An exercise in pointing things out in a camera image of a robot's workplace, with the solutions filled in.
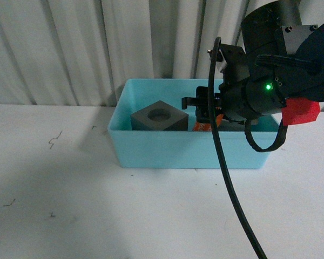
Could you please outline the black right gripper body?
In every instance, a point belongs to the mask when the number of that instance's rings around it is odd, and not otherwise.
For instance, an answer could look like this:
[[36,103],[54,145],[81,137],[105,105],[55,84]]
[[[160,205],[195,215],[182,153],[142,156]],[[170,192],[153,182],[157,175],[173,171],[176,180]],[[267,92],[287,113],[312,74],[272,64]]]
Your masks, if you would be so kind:
[[239,46],[221,44],[220,52],[225,63],[219,85],[225,116],[233,121],[254,120],[286,107],[272,69],[257,66],[255,57]]

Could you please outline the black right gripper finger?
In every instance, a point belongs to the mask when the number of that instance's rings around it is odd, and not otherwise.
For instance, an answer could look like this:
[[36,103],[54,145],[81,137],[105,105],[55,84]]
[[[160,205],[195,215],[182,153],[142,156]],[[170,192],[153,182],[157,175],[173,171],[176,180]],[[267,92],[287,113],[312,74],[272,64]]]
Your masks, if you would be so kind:
[[208,87],[198,86],[195,97],[183,97],[181,99],[181,109],[185,110],[189,106],[195,107],[196,121],[210,121],[208,111]]

